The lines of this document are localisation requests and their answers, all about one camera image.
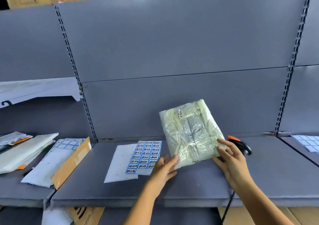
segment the bubble wrap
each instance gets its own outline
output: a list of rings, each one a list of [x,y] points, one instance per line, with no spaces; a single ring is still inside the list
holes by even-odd
[[[219,156],[217,142],[224,138],[203,99],[161,111],[163,130],[171,156],[178,155],[175,168]]]

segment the cord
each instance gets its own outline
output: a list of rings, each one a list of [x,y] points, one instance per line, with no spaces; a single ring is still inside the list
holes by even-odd
[[[231,204],[232,201],[233,201],[234,195],[235,195],[235,191],[233,192],[233,194],[232,194],[231,197],[230,197],[230,200],[229,200],[229,202],[228,202],[228,204],[227,204],[227,207],[226,207],[226,210],[225,210],[225,212],[224,212],[223,218],[221,219],[221,223],[224,223],[226,214],[227,214],[227,212],[228,212],[228,209],[229,209],[229,207],[230,207],[230,204]]]

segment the plastic packaging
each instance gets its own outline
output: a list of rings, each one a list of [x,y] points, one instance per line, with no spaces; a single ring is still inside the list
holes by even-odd
[[[217,142],[223,138],[203,99],[161,111],[163,130],[171,156],[178,155],[175,168],[219,156]]]

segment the orange scanner part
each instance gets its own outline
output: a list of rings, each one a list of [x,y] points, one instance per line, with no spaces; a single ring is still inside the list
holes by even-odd
[[[228,140],[233,139],[233,140],[237,140],[237,141],[241,142],[241,140],[240,140],[240,139],[235,138],[235,137],[230,136],[230,135],[228,135],[227,139],[228,139]]]

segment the plastic-wrapped package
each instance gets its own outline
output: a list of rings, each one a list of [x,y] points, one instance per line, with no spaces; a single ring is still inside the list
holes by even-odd
[[[224,138],[203,99],[161,111],[163,130],[171,156],[178,155],[175,168],[219,156],[217,142]]]

